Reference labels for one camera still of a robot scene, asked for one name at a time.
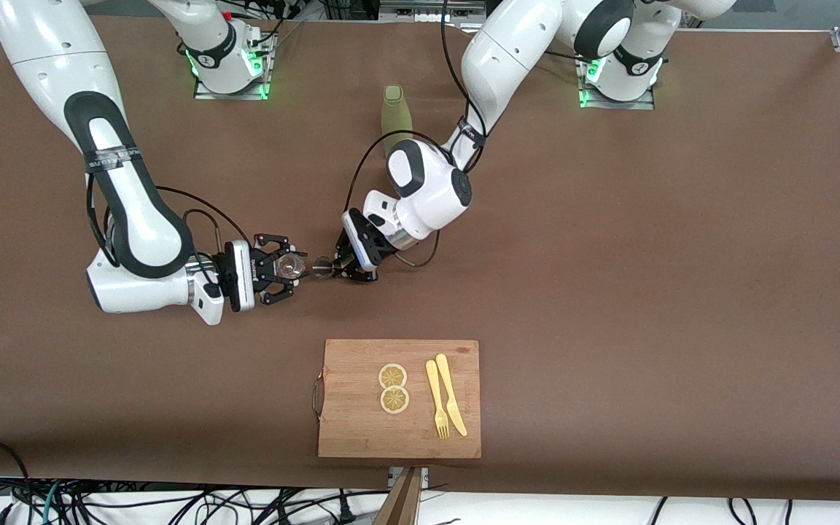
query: wooden cutting board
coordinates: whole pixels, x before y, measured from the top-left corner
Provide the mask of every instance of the wooden cutting board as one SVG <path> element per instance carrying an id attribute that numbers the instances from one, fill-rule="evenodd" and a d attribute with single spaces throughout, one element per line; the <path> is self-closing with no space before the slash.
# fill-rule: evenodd
<path id="1" fill-rule="evenodd" d="M 426 364 L 446 354 L 456 401 L 469 435 L 449 423 L 440 439 Z M 381 408 L 378 373 L 397 363 L 407 372 L 407 408 Z M 319 423 L 321 458 L 469 459 L 481 457 L 481 404 L 477 341 L 423 339 L 327 339 L 323 358 L 323 408 Z M 440 378 L 443 410 L 446 387 Z"/>

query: bottle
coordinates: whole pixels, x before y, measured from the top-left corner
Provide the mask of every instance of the bottle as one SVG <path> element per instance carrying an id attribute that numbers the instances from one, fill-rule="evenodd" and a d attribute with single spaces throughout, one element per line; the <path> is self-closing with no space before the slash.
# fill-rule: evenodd
<path id="1" fill-rule="evenodd" d="M 397 84 L 384 87 L 384 103 L 381 104 L 381 133 L 395 130 L 413 130 L 411 111 L 404 100 L 404 89 Z M 397 133 L 384 139 L 384 156 L 391 152 L 397 142 L 412 137 L 409 133 Z"/>

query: yellow fork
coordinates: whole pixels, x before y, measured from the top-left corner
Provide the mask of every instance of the yellow fork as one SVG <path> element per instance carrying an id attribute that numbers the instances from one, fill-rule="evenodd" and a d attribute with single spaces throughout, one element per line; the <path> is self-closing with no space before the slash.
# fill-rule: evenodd
<path id="1" fill-rule="evenodd" d="M 432 359 L 427 361 L 427 379 L 429 379 L 429 389 L 433 391 L 433 403 L 436 405 L 436 416 L 433 416 L 436 432 L 439 433 L 440 439 L 449 438 L 449 421 L 443 410 L 443 398 L 440 398 L 440 372 Z"/>

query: metal mounting plate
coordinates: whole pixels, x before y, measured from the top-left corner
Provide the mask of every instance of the metal mounting plate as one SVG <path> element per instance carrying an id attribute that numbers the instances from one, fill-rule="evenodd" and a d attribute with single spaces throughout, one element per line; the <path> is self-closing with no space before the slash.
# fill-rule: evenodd
<path id="1" fill-rule="evenodd" d="M 228 94 L 211 92 L 197 79 L 193 87 L 193 98 L 197 100 L 268 100 L 268 96 L 271 93 L 274 53 L 277 51 L 277 33 L 268 36 L 266 40 L 261 42 L 252 51 L 257 51 L 257 53 L 264 51 L 263 56 L 250 59 L 249 61 L 253 66 L 257 64 L 257 66 L 261 67 L 262 73 L 260 77 L 252 80 L 243 90 Z"/>
<path id="2" fill-rule="evenodd" d="M 653 87 L 647 87 L 646 92 L 639 99 L 630 102 L 619 102 L 603 96 L 596 86 L 586 80 L 586 75 L 593 66 L 594 63 L 583 62 L 576 65 L 580 106 L 601 107 L 601 109 L 653 109 Z"/>

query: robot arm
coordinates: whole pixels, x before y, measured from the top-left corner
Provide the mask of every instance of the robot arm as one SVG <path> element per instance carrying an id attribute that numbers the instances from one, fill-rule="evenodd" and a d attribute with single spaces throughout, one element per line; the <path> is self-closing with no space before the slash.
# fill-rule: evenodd
<path id="1" fill-rule="evenodd" d="M 214 0 L 150 2 L 174 24 L 210 90 L 232 93 L 260 74 L 247 58 L 257 28 L 226 21 Z M 293 263 L 303 254 L 286 239 L 259 235 L 254 246 L 227 243 L 227 253 L 214 260 L 196 254 L 186 222 L 167 207 L 147 172 L 112 64 L 80 0 L 0 0 L 0 40 L 34 103 L 82 153 L 87 193 L 96 183 L 106 197 L 111 220 L 104 238 L 94 232 L 101 249 L 87 268 L 97 306 L 122 313 L 189 303 L 217 324 L 224 293 L 234 311 L 250 309 L 254 292 L 266 303 L 289 295 L 301 273 Z M 264 252 L 269 242 L 279 248 Z M 278 275 L 289 261 L 292 271 Z M 271 283 L 283 285 L 282 292 L 267 293 Z"/>
<path id="2" fill-rule="evenodd" d="M 599 61 L 588 81 L 612 100 L 636 100 L 656 82 L 666 44 L 676 33 L 683 11 L 700 20 L 720 16 L 734 0 L 639 0 L 634 23 L 613 54 Z"/>
<path id="3" fill-rule="evenodd" d="M 470 106 L 445 146 L 402 140 L 387 172 L 400 199 L 367 194 L 363 212 L 343 213 L 335 260 L 317 276 L 377 279 L 384 258 L 409 249 L 453 222 L 471 203 L 469 170 L 488 133 L 554 37 L 582 56 L 610 53 L 630 27 L 631 0 L 506 0 L 488 17 L 462 57 Z"/>
<path id="4" fill-rule="evenodd" d="M 106 50 L 79 0 L 0 0 L 0 40 L 17 77 L 67 135 L 106 196 L 114 258 L 159 279 L 193 253 L 190 230 L 164 205 L 125 118 Z"/>

